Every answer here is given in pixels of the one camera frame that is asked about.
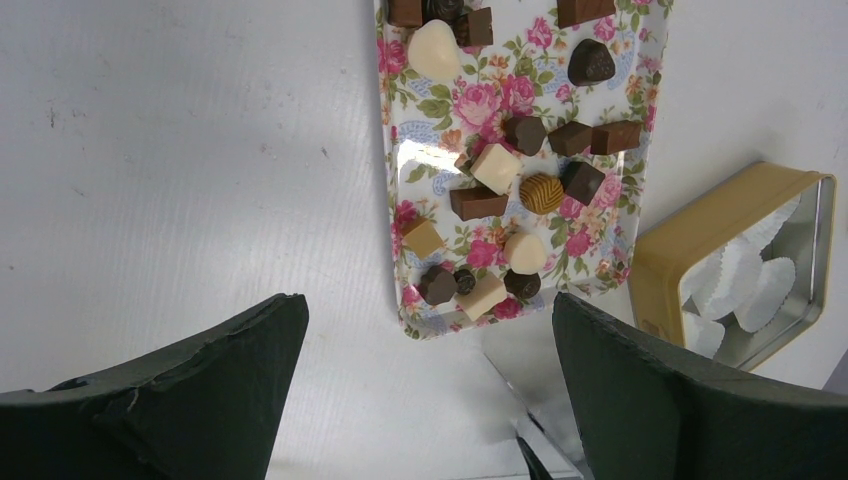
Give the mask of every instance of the white chocolate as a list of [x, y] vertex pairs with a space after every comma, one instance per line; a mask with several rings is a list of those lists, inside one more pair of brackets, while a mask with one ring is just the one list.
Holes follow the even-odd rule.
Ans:
[[495, 305], [506, 300], [506, 286], [503, 281], [492, 274], [477, 281], [477, 286], [468, 295], [457, 295], [456, 303], [473, 322]]
[[515, 273], [532, 275], [545, 268], [548, 251], [542, 240], [532, 233], [516, 233], [504, 246], [504, 258]]
[[522, 167], [521, 160], [499, 143], [486, 145], [474, 165], [471, 174], [489, 190], [498, 195], [509, 193], [509, 187]]
[[450, 82], [462, 73], [456, 37], [441, 20], [431, 20], [416, 30], [406, 55], [413, 70], [439, 83]]

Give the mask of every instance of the square white chocolate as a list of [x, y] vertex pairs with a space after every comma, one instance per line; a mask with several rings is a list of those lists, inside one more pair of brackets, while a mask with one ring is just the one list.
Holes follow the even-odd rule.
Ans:
[[456, 303], [473, 322], [495, 305], [506, 300], [506, 286], [491, 272], [477, 281], [477, 286], [468, 295], [457, 295]]
[[548, 250], [542, 239], [532, 233], [516, 233], [504, 246], [504, 258], [515, 273], [532, 275], [545, 268]]
[[521, 160], [509, 153], [503, 145], [492, 143], [486, 145], [483, 153], [471, 166], [471, 174], [489, 190], [498, 195], [509, 193], [509, 186], [521, 171]]

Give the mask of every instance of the white cupcake liner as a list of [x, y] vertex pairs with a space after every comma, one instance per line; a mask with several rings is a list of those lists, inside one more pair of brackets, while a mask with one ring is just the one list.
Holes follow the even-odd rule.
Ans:
[[683, 312], [683, 334], [687, 350], [712, 359], [724, 340], [725, 328], [720, 323]]
[[763, 264], [751, 296], [734, 309], [739, 327], [748, 333], [761, 330], [774, 319], [795, 285], [795, 263], [776, 258]]
[[742, 237], [748, 240], [757, 251], [761, 251], [766, 248], [768, 244], [774, 240], [774, 237], [777, 236], [777, 232], [780, 231], [783, 224], [789, 220], [795, 210], [798, 209], [798, 205], [801, 204], [801, 196], [797, 196], [789, 203], [786, 203], [782, 207], [775, 210], [772, 214], [768, 215], [764, 219], [760, 220], [756, 225], [745, 230], [742, 233]]
[[704, 320], [718, 320], [742, 305], [757, 284], [763, 260], [747, 240], [731, 240], [721, 251], [721, 266], [692, 294]]
[[720, 268], [721, 251], [713, 252], [693, 265], [680, 279], [680, 304], [685, 305], [696, 290], [716, 278]]

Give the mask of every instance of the white table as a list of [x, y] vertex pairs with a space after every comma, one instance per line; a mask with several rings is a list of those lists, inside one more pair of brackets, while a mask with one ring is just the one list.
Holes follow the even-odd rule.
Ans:
[[[480, 332], [396, 325], [371, 0], [297, 5], [0, 2], [0, 390], [301, 292], [270, 477], [522, 471]], [[643, 225], [760, 156], [848, 178], [846, 23], [836, 0], [679, 2]], [[844, 199], [828, 308], [759, 373], [821, 387], [848, 347]], [[602, 303], [629, 317], [626, 291]]]

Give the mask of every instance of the floral tray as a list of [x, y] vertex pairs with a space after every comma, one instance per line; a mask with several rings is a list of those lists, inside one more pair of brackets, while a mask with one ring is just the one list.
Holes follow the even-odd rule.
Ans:
[[[406, 334], [427, 339], [489, 325], [545, 309], [559, 291], [588, 297], [622, 284], [639, 223], [673, 0], [617, 0], [616, 15], [563, 30], [556, 27], [555, 0], [473, 0], [466, 8], [492, 8], [495, 42], [463, 49], [464, 74], [447, 85], [409, 68], [405, 51], [411, 32], [386, 23], [383, 1], [376, 0], [378, 68], [398, 315]], [[576, 88], [568, 81], [568, 62], [586, 38], [610, 48], [617, 74], [595, 87]], [[549, 130], [572, 120], [589, 125], [635, 120], [644, 124], [642, 143], [618, 155], [577, 157], [606, 173], [587, 207], [566, 197], [558, 211], [532, 214], [518, 200], [520, 181], [515, 181], [504, 216], [462, 222], [451, 210], [448, 192], [476, 186], [468, 160], [488, 143], [512, 150], [502, 123], [513, 115], [542, 117]], [[535, 157], [520, 158], [524, 176], [558, 174], [572, 160], [558, 158], [547, 142]], [[435, 224], [446, 244], [424, 259], [406, 248], [400, 235], [419, 215]], [[519, 230], [534, 232], [549, 245], [535, 298], [510, 297], [475, 322], [454, 301], [431, 307], [422, 300], [415, 285], [433, 265], [505, 275], [502, 247]]]

